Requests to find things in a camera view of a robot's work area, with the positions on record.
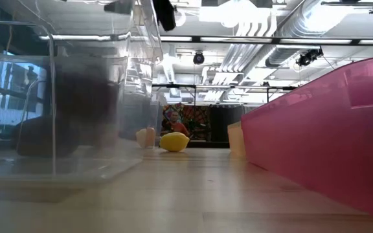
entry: security camera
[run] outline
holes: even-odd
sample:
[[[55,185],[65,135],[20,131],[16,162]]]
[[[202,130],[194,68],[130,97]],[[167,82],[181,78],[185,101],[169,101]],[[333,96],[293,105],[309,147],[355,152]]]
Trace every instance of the security camera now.
[[[205,58],[201,51],[197,51],[194,56],[194,64],[195,65],[201,65],[204,63]]]

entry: peach colored object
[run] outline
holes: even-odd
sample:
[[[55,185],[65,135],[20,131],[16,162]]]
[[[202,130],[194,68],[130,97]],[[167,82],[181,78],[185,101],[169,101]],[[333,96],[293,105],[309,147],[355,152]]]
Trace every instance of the peach colored object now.
[[[228,139],[230,142],[231,154],[237,157],[245,157],[245,146],[241,122],[228,126]]]
[[[142,148],[147,148],[155,144],[155,129],[146,128],[136,132],[137,144]]]

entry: yellow lemon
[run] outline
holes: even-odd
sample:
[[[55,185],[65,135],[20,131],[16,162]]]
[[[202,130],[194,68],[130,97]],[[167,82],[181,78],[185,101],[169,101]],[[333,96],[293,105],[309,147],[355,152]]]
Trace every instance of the yellow lemon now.
[[[183,133],[173,132],[163,135],[161,147],[167,151],[178,152],[186,148],[189,138]]]

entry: pink container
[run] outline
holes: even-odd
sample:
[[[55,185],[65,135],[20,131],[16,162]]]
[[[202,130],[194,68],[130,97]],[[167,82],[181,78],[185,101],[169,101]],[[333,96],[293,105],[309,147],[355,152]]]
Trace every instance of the pink container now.
[[[242,117],[249,162],[373,214],[373,58]]]

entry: beige box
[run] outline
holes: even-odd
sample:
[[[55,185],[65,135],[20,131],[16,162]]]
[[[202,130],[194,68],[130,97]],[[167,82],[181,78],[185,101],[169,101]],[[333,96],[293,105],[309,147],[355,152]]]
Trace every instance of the beige box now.
[[[241,121],[228,126],[230,150],[234,156],[245,157],[244,137]]]

